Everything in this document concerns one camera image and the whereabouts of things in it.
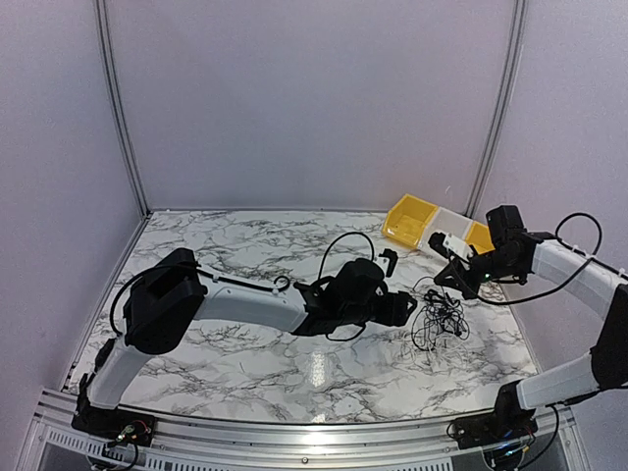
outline gray wall panel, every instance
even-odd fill
[[[91,2],[0,3],[0,456],[58,387],[139,222]]]
[[[156,208],[464,210],[513,2],[111,3]]]

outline marble pattern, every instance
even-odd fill
[[[412,290],[445,265],[438,256],[408,250],[381,234],[385,215],[334,212],[159,212],[149,222],[114,292],[132,274],[177,247],[193,249],[204,267],[250,278],[315,280],[328,244],[362,231],[378,253],[399,254],[391,289]],[[325,273],[368,252],[360,237],[332,251]],[[423,281],[417,294],[430,285]],[[484,296],[500,298],[499,287]],[[111,337],[108,310],[100,314],[68,388]],[[432,417],[491,407],[501,384],[533,375],[534,363],[510,310],[464,302],[471,336],[455,354],[418,351],[404,328],[369,324],[357,340],[296,338],[270,328],[194,321],[180,346],[141,370],[123,403],[197,416],[281,422],[370,422]],[[350,337],[343,327],[334,337]]]

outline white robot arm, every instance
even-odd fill
[[[526,232],[516,206],[500,206],[489,212],[487,220],[496,249],[482,255],[451,235],[432,236],[430,245],[449,259],[435,277],[437,285],[459,289],[471,299],[480,297],[481,283],[513,277],[524,284],[532,273],[573,294],[598,313],[604,324],[597,344],[580,358],[502,386],[491,413],[454,420],[453,435],[460,447],[523,436],[537,407],[577,403],[628,382],[624,361],[628,354],[628,279],[624,274],[554,235]],[[497,305],[518,302],[482,300]]]
[[[119,443],[149,445],[152,434],[146,430],[154,430],[154,417],[118,405],[144,364],[175,349],[192,320],[245,322],[306,337],[351,324],[364,329],[367,322],[405,325],[417,301],[407,292],[388,290],[385,277],[393,273],[396,253],[387,249],[377,261],[386,258],[386,273],[375,261],[358,258],[335,277],[311,285],[292,285],[288,279],[282,285],[259,285],[200,270],[191,250],[175,250],[133,277],[124,331],[105,343],[94,371],[81,379],[73,427]],[[207,282],[202,284],[199,275]],[[139,435],[121,433],[142,427],[146,430]]]

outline cable bundle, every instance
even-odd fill
[[[425,305],[414,318],[410,330],[414,346],[422,351],[432,351],[440,346],[446,347],[446,338],[469,338],[469,324],[464,319],[459,299],[453,299],[444,290],[440,294],[430,288],[423,295],[423,301]]]

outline yellow storage bin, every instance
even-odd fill
[[[491,233],[489,228],[484,224],[473,222],[471,229],[467,234],[465,241],[469,245],[473,245],[478,253],[485,253],[491,250],[495,250],[493,243],[491,242]]]
[[[416,248],[421,235],[439,207],[405,194],[389,211],[382,233],[397,242]]]

